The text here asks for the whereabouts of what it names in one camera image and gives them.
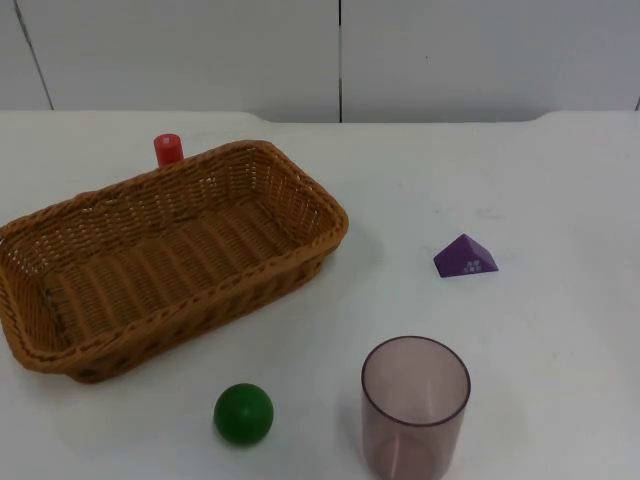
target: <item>plastic cup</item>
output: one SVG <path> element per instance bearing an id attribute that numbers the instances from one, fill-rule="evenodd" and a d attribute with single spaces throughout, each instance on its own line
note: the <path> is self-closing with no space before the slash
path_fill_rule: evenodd
<path id="1" fill-rule="evenodd" d="M 460 357 L 429 338 L 392 338 L 365 360 L 362 392 L 363 447 L 371 470 L 383 480 L 441 479 L 471 394 Z"/>

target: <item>wicker basket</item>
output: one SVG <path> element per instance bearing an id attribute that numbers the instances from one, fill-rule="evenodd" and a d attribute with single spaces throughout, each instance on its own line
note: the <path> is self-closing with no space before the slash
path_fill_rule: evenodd
<path id="1" fill-rule="evenodd" d="M 273 145 L 231 143 L 2 227 L 2 327 L 24 367 L 98 382 L 302 285 L 347 226 Z"/>

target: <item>red cap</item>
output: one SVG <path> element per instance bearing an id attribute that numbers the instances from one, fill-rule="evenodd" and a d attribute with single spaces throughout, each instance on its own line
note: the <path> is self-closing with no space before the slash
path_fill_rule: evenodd
<path id="1" fill-rule="evenodd" d="M 180 137 L 173 133 L 165 133 L 156 137 L 153 146 L 156 148 L 156 158 L 160 167 L 184 160 Z"/>

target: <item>cup rim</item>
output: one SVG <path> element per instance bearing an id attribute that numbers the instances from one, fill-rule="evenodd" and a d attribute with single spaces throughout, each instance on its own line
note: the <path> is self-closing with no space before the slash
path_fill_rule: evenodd
<path id="1" fill-rule="evenodd" d="M 364 381 L 364 372 L 366 371 L 367 364 L 369 363 L 369 360 L 371 359 L 373 354 L 376 353 L 381 347 L 383 347 L 387 343 L 391 343 L 391 342 L 394 342 L 394 341 L 397 341 L 397 340 L 406 339 L 406 338 L 417 338 L 419 340 L 425 340 L 427 342 L 435 343 L 436 345 L 439 345 L 440 347 L 443 347 L 445 350 L 448 350 L 449 353 L 451 353 L 455 357 L 455 359 L 458 360 L 458 362 L 460 362 L 460 365 L 462 366 L 462 369 L 464 370 L 464 374 L 465 374 L 465 377 L 467 379 L 467 393 L 466 393 L 464 399 L 462 400 L 461 405 L 458 408 L 456 408 L 451 415 L 443 418 L 442 420 L 438 420 L 438 421 L 435 421 L 435 422 L 428 422 L 428 423 L 414 423 L 414 422 L 407 422 L 405 420 L 401 420 L 399 418 L 394 417 L 393 415 L 388 414 L 382 408 L 380 408 L 376 404 L 376 402 L 373 401 L 373 399 L 371 398 L 371 395 L 369 395 L 369 392 L 367 391 L 367 386 L 366 386 L 365 381 Z M 467 366 L 464 364 L 464 362 L 458 356 L 458 354 L 456 352 L 454 352 L 451 348 L 446 346 L 444 343 L 439 342 L 437 340 L 434 340 L 433 338 L 422 337 L 420 335 L 401 335 L 399 337 L 389 338 L 388 340 L 385 340 L 384 342 L 379 343 L 373 350 L 371 350 L 371 352 L 369 352 L 369 355 L 367 355 L 367 358 L 365 359 L 364 363 L 362 364 L 362 371 L 360 373 L 360 382 L 362 383 L 362 391 L 364 392 L 365 397 L 367 397 L 367 400 L 373 406 L 373 408 L 375 408 L 380 414 L 382 414 L 383 416 L 387 417 L 389 420 L 391 420 L 391 421 L 393 421 L 395 423 L 399 423 L 401 425 L 406 425 L 408 427 L 436 427 L 438 425 L 442 425 L 444 423 L 447 423 L 450 420 L 452 420 L 455 417 L 457 417 L 465 409 L 465 407 L 467 406 L 467 403 L 469 402 L 469 397 L 471 396 L 471 376 L 469 375 L 469 370 L 467 369 Z"/>

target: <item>purple block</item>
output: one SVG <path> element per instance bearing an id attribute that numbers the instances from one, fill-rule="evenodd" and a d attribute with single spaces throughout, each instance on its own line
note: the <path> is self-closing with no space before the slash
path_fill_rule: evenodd
<path id="1" fill-rule="evenodd" d="M 489 250 L 464 233 L 436 255 L 433 261 L 443 278 L 498 271 Z"/>

